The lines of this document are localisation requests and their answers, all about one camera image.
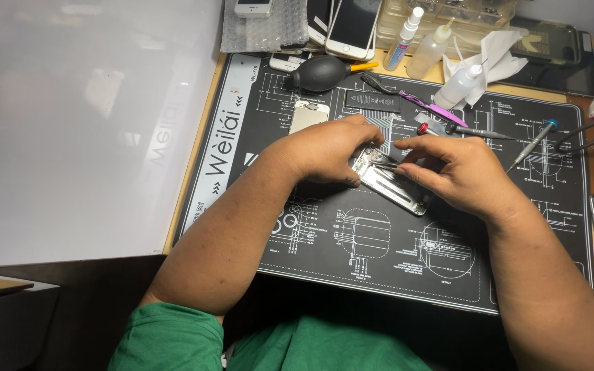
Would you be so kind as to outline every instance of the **white panel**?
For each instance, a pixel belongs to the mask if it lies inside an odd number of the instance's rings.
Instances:
[[[0,265],[159,254],[219,0],[0,0]]]
[[[519,1],[517,15],[543,21],[571,24],[594,36],[594,0]]]

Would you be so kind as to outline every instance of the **black repair mat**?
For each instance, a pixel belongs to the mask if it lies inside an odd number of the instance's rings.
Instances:
[[[333,90],[312,94],[291,89],[288,75],[267,64],[267,58],[228,55],[176,241],[265,147],[288,134],[297,100],[328,105],[332,120],[364,114],[384,132],[387,141],[382,149],[394,158],[405,155],[392,144],[415,135],[418,123],[414,117],[422,112],[416,105],[402,101],[400,114],[348,108],[344,106],[346,90],[374,91],[359,74],[348,76]],[[383,76],[383,83],[427,101],[441,87],[390,76]],[[505,168],[539,133],[542,122],[560,122],[559,131],[550,133],[510,177],[538,206],[594,286],[587,158],[582,153],[559,155],[553,150],[562,131],[581,125],[581,109],[486,93],[473,110],[455,114],[470,127],[520,139],[487,140]],[[579,135],[567,145],[582,142]],[[439,198],[424,216],[417,217],[363,185],[347,189],[300,183],[276,221],[259,271],[498,313],[483,222]]]

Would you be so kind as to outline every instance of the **stack of phones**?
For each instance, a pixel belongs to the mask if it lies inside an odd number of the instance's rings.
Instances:
[[[375,58],[375,25],[380,5],[382,0],[308,0],[309,42],[282,47],[272,55],[270,67],[292,72],[321,52],[358,61]]]

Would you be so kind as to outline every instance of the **black cable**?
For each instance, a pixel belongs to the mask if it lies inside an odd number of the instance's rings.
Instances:
[[[570,133],[568,133],[565,137],[563,137],[558,142],[556,142],[556,144],[554,145],[554,149],[558,153],[573,153],[578,150],[584,150],[586,148],[590,148],[590,147],[594,146],[594,140],[592,140],[591,142],[586,143],[586,144],[584,144],[580,147],[576,147],[576,148],[561,148],[560,147],[563,144],[563,142],[566,141],[567,139],[572,138],[574,135],[577,135],[578,133],[581,133],[582,131],[590,129],[591,127],[594,127],[594,122],[587,123],[584,126],[578,127],[574,130],[571,130]]]

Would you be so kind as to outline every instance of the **left hand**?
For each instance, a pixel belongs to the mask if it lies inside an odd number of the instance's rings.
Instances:
[[[318,183],[340,181],[359,187],[359,175],[350,168],[348,161],[353,155],[358,155],[359,146],[368,141],[379,147],[384,144],[384,136],[363,115],[356,114],[318,123],[279,139],[262,155],[280,158],[299,180]]]

